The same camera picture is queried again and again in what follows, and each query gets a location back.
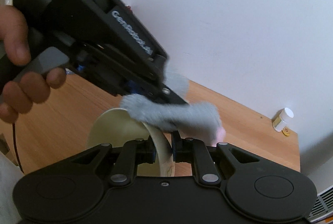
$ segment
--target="white bottle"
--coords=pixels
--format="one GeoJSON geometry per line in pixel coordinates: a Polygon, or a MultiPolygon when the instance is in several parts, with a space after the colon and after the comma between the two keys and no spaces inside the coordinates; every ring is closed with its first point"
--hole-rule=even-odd
{"type": "Polygon", "coordinates": [[[280,132],[294,117],[294,113],[290,108],[284,108],[279,116],[274,120],[273,127],[276,131],[280,132]]]}

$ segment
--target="wooden tabletop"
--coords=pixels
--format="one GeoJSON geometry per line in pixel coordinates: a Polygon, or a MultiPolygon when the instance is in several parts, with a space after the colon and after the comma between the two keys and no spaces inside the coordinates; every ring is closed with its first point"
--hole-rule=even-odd
{"type": "MultiPolygon", "coordinates": [[[[118,107],[121,97],[113,97],[77,75],[53,90],[44,104],[34,105],[16,124],[17,148],[24,172],[30,173],[85,150],[93,122],[104,111],[118,107]]],[[[271,119],[242,106],[197,83],[191,82],[189,102],[209,101],[217,106],[226,142],[294,170],[300,170],[298,138],[276,132],[271,119]]],[[[0,123],[9,147],[13,149],[12,127],[0,123]]],[[[176,176],[191,174],[187,163],[176,164],[176,176]]]]}

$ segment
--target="white vent grille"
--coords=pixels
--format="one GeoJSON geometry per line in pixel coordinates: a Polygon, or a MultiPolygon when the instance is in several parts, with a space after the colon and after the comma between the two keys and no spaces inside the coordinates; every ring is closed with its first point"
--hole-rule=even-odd
{"type": "Polygon", "coordinates": [[[317,223],[331,215],[333,215],[333,187],[317,196],[308,220],[317,223]]]}

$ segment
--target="human hand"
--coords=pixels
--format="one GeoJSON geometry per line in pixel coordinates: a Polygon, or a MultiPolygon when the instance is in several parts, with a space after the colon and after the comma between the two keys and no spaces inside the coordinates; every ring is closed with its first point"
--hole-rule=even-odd
{"type": "MultiPolygon", "coordinates": [[[[10,61],[24,66],[31,60],[28,46],[28,26],[24,15],[12,6],[0,6],[0,40],[3,40],[10,61]]],[[[46,76],[29,72],[19,83],[8,82],[2,92],[4,102],[0,104],[0,119],[14,123],[19,114],[28,113],[33,103],[43,103],[50,96],[50,88],[60,88],[66,81],[64,69],[52,69],[46,76]]]]}

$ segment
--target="yellow round object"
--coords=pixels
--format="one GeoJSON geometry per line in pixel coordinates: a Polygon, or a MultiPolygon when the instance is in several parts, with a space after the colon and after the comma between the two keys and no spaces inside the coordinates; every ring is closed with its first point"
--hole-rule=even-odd
{"type": "Polygon", "coordinates": [[[289,130],[289,128],[287,128],[287,127],[284,127],[283,129],[282,129],[282,133],[285,135],[285,136],[289,136],[290,135],[290,130],[289,130]]]}
{"type": "Polygon", "coordinates": [[[129,140],[137,138],[147,140],[149,136],[156,148],[156,160],[153,164],[138,165],[137,175],[174,176],[172,149],[162,131],[132,119],[123,108],[110,109],[97,118],[90,130],[86,147],[89,149],[102,143],[110,143],[112,147],[122,147],[129,140]]]}

